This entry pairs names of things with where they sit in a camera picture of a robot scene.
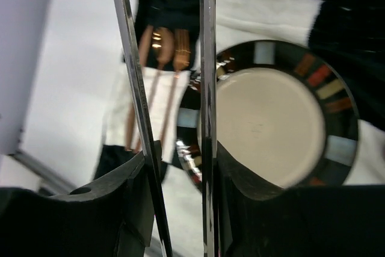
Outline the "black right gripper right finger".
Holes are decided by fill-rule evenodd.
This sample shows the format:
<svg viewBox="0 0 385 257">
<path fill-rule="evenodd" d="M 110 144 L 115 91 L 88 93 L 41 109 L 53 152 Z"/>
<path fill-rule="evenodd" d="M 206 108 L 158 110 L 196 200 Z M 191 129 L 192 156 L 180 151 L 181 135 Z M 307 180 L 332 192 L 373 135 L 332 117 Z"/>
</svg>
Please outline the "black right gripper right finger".
<svg viewBox="0 0 385 257">
<path fill-rule="evenodd" d="M 217 146 L 221 256 L 383 256 L 384 187 L 284 190 Z"/>
</svg>

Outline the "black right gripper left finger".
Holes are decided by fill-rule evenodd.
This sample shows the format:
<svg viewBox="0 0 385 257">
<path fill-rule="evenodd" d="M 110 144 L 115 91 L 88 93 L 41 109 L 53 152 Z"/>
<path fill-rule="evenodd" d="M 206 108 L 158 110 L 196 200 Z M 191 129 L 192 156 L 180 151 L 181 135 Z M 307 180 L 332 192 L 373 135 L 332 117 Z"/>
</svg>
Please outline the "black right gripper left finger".
<svg viewBox="0 0 385 257">
<path fill-rule="evenodd" d="M 1 189 L 2 256 L 143 256 L 154 225 L 167 242 L 159 175 L 138 154 L 69 194 Z"/>
</svg>

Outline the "silver metal tongs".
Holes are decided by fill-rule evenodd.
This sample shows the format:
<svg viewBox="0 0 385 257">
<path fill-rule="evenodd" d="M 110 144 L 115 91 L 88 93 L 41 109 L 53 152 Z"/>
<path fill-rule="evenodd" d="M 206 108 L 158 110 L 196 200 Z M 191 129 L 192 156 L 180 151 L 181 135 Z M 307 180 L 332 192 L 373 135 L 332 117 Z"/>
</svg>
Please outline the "silver metal tongs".
<svg viewBox="0 0 385 257">
<path fill-rule="evenodd" d="M 138 120 L 138 129 L 144 145 L 143 155 L 149 174 L 149 185 L 155 209 L 156 222 L 163 256 L 172 256 L 158 160 L 155 155 L 152 127 L 140 66 L 134 20 L 129 0 L 114 0 L 120 35 L 131 85 L 132 100 Z M 201 47 L 201 139 L 202 139 L 202 205 L 203 248 L 205 256 L 218 256 L 218 205 L 215 192 L 217 163 L 216 112 L 216 0 L 200 0 Z"/>
</svg>

